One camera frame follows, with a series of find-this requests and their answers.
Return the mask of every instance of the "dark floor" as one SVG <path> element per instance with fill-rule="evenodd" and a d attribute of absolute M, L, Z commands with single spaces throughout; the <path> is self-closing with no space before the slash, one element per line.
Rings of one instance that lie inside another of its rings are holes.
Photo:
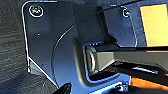
<path fill-rule="evenodd" d="M 27 0 L 0 0 L 0 94 L 51 94 L 56 87 L 45 77 L 27 73 L 21 7 Z M 66 0 L 85 5 L 122 4 L 133 0 Z M 139 7 L 167 3 L 146 0 L 127 6 L 132 12 L 138 46 L 146 45 Z"/>

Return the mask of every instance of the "orange object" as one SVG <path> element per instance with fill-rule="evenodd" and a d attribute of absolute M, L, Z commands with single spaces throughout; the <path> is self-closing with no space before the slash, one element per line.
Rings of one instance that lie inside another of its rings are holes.
<path fill-rule="evenodd" d="M 140 8 L 148 47 L 168 46 L 167 5 Z"/>
<path fill-rule="evenodd" d="M 168 87 L 160 84 L 156 84 L 150 81 L 142 80 L 139 78 L 131 78 L 131 86 L 145 88 L 145 89 L 162 89 L 168 91 Z"/>
<path fill-rule="evenodd" d="M 161 4 L 143 6 L 140 8 L 140 10 L 147 46 L 168 46 L 167 5 Z M 139 88 L 162 89 L 168 91 L 167 86 L 156 84 L 139 78 L 131 78 L 130 85 Z"/>

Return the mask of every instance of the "cable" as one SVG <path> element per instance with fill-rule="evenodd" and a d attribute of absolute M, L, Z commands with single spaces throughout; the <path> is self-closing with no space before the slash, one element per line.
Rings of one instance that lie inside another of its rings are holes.
<path fill-rule="evenodd" d="M 54 60 L 54 55 L 55 55 L 55 50 L 56 50 L 56 47 L 58 46 L 60 40 L 70 31 L 72 30 L 74 27 L 76 27 L 77 25 L 79 25 L 80 23 L 84 22 L 85 20 L 87 19 L 90 19 L 91 17 L 101 13 L 101 12 L 104 12 L 104 11 L 107 11 L 107 10 L 111 10 L 111 9 L 114 9 L 114 8 L 118 8 L 118 7 L 121 7 L 121 6 L 126 6 L 126 5 L 129 5 L 129 4 L 133 4 L 133 3 L 137 3 L 137 2 L 140 2 L 140 1 L 144 1 L 144 0 L 135 0 L 135 1 L 132 1 L 132 2 L 128 2 L 128 3 L 124 3 L 124 4 L 121 4 L 121 5 L 117 5 L 117 6 L 112 6 L 110 8 L 107 8 L 107 9 L 104 9 L 104 10 L 101 10 L 101 11 L 98 11 L 96 12 L 95 14 L 91 15 L 91 16 L 88 16 L 86 17 L 85 19 L 79 21 L 78 23 L 75 23 L 74 25 L 72 25 L 69 29 L 67 29 L 61 36 L 60 38 L 58 39 L 58 41 L 56 42 L 56 44 L 54 45 L 54 48 L 53 48 L 53 51 L 52 51 L 52 56 L 51 56 L 51 69 L 52 69 L 52 75 L 53 75 L 53 78 L 54 78 L 54 81 L 56 82 L 56 79 L 55 79 L 55 75 L 54 75 L 54 66 L 53 66 L 53 60 Z"/>

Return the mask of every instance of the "black plastic part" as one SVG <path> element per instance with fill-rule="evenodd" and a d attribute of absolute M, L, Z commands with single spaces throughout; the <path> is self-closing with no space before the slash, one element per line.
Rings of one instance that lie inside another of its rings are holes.
<path fill-rule="evenodd" d="M 99 10 L 110 8 L 111 6 L 98 7 Z M 122 47 L 135 47 L 136 36 L 133 30 L 131 18 L 123 16 L 123 7 L 115 8 L 99 14 L 100 21 L 105 32 L 117 40 Z"/>
<path fill-rule="evenodd" d="M 109 72 L 109 71 L 102 71 L 102 72 L 98 72 L 98 73 L 89 75 L 89 79 L 92 81 L 97 81 L 97 80 L 101 80 L 101 79 L 113 76 L 115 74 L 117 74 L 117 73 Z"/>
<path fill-rule="evenodd" d="M 148 80 L 154 83 L 168 86 L 168 81 L 167 81 L 168 76 L 163 75 L 166 73 L 166 71 L 162 70 L 159 67 L 126 63 L 126 62 L 122 62 L 121 64 L 118 64 L 118 65 L 114 65 L 114 64 L 111 65 L 111 69 L 115 68 L 116 72 L 118 73 L 124 73 L 130 76 L 134 76 L 137 78 L 141 78 L 141 79 Z M 158 73 L 149 73 L 149 72 L 132 69 L 133 67 L 137 67 L 137 66 L 139 66 L 140 68 L 148 69 L 148 70 L 155 70 L 155 71 L 158 71 Z"/>
<path fill-rule="evenodd" d="M 105 51 L 117 50 L 119 49 L 119 46 L 116 43 L 109 43 L 100 46 L 95 46 L 95 49 L 98 52 L 105 52 Z"/>
<path fill-rule="evenodd" d="M 70 94 L 71 93 L 71 83 L 66 83 L 63 86 L 61 86 L 57 91 L 55 91 L 53 94 Z"/>
<path fill-rule="evenodd" d="M 128 86 L 128 92 L 120 92 L 118 89 L 112 89 L 104 94 L 167 94 L 167 91 L 160 89 L 142 89 L 138 87 Z"/>
<path fill-rule="evenodd" d="M 73 6 L 73 9 L 76 23 L 96 12 L 96 6 Z M 77 25 L 77 30 L 78 37 L 85 46 L 96 45 L 96 43 L 103 44 L 107 40 L 97 15 Z"/>

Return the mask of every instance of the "gray carpet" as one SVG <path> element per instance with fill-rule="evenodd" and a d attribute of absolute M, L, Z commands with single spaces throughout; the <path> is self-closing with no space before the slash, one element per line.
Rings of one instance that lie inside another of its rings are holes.
<path fill-rule="evenodd" d="M 51 94 L 56 87 L 45 77 L 27 73 L 21 7 L 27 0 L 0 0 L 0 94 Z M 133 0 L 66 0 L 85 5 L 122 4 Z M 141 5 L 167 3 L 168 0 L 146 0 L 128 5 L 132 12 L 138 46 L 145 46 Z"/>

